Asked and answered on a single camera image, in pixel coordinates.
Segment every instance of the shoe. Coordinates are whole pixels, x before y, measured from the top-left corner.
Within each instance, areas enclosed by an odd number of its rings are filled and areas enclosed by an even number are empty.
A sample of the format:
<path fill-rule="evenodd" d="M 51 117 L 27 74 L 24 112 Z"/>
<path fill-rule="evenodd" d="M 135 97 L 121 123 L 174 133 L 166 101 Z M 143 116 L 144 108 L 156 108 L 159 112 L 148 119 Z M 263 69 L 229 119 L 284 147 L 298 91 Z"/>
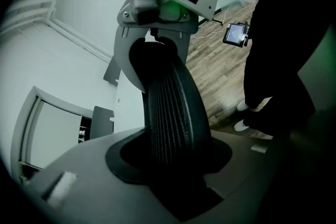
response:
<path fill-rule="evenodd" d="M 244 111 L 244 110 L 247 110 L 249 108 L 250 107 L 247 104 L 245 104 L 245 99 L 241 100 L 241 102 L 237 106 L 238 111 Z"/>
<path fill-rule="evenodd" d="M 235 127 L 234 127 L 236 132 L 241 132 L 243 130 L 246 130 L 247 128 L 248 128 L 248 126 L 244 125 L 244 120 L 241 120 L 241 121 L 237 122 L 235 124 Z"/>

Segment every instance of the white cable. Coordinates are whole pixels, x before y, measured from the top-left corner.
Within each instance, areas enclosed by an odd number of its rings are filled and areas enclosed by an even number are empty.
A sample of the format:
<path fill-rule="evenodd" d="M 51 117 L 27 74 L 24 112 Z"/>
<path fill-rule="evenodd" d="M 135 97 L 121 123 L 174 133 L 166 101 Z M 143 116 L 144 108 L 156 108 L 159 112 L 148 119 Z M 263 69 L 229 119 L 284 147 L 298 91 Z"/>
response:
<path fill-rule="evenodd" d="M 228 12 L 229 9 L 230 9 L 230 8 L 228 8 L 226 11 L 224 11 L 224 19 L 223 19 L 223 21 L 222 21 L 222 24 L 224 24 L 225 17 L 226 17 L 226 13 Z M 210 36 L 210 35 L 212 35 L 212 34 L 221 33 L 221 32 L 226 32 L 226 31 L 213 32 L 213 33 L 211 33 L 211 34 L 209 34 L 209 35 L 207 35 L 207 36 L 205 36 L 205 37 L 192 37 L 192 38 L 196 38 L 196 39 L 206 38 L 206 37 L 208 37 L 208 36 Z"/>
<path fill-rule="evenodd" d="M 223 19 L 223 21 L 222 21 L 222 25 L 224 24 L 225 17 L 226 17 L 226 13 L 228 12 L 229 9 L 230 9 L 230 8 L 228 8 L 228 9 L 224 12 L 224 19 Z"/>
<path fill-rule="evenodd" d="M 215 34 L 215 33 L 221 33 L 221 32 L 226 32 L 226 31 L 213 32 L 213 33 L 211 33 L 211 34 L 209 34 L 209 35 L 207 35 L 207 36 L 205 36 L 205 37 L 192 37 L 192 38 L 196 38 L 196 39 L 199 39 L 199 38 L 206 38 L 206 37 L 208 37 L 208 36 L 211 36 L 212 34 Z"/>

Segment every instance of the handheld screen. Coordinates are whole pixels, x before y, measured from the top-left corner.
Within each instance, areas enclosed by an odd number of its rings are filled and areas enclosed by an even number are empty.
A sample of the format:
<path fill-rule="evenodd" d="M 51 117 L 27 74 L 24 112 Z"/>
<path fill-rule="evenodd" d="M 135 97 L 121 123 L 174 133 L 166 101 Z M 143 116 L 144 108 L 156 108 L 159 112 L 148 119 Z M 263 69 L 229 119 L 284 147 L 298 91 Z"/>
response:
<path fill-rule="evenodd" d="M 231 24 L 226 40 L 239 44 L 242 40 L 243 33 L 244 33 L 244 25 Z"/>

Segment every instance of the person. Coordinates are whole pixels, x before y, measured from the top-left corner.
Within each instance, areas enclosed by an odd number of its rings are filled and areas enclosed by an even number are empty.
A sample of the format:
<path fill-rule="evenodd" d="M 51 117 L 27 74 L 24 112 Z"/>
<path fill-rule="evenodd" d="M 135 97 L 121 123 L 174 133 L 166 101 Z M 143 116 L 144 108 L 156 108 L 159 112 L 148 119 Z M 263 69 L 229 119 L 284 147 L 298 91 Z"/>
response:
<path fill-rule="evenodd" d="M 297 72 L 321 41 L 331 22 L 330 0 L 259 0 L 250 27 L 252 47 L 246 60 L 245 99 L 249 111 L 234 129 L 248 127 L 275 135 L 314 112 Z"/>

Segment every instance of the wooden floor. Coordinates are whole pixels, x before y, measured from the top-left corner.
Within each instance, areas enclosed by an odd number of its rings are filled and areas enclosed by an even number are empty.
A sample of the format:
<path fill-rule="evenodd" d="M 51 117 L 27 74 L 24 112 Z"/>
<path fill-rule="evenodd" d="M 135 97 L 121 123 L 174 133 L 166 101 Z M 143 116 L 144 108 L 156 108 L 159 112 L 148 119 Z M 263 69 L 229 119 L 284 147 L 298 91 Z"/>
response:
<path fill-rule="evenodd" d="M 255 4 L 236 6 L 216 15 L 218 23 L 206 22 L 199 27 L 195 37 L 205 37 L 211 33 L 225 31 L 228 23 L 250 22 Z M 239 48 L 223 43 L 224 32 L 212 34 L 206 38 L 192 38 L 188 51 L 186 66 L 193 76 L 203 99 L 211 129 L 262 137 L 265 135 L 247 129 L 237 133 L 233 126 L 244 118 L 237 112 L 237 104 L 244 98 L 245 61 L 251 49 L 251 41 L 247 47 Z"/>

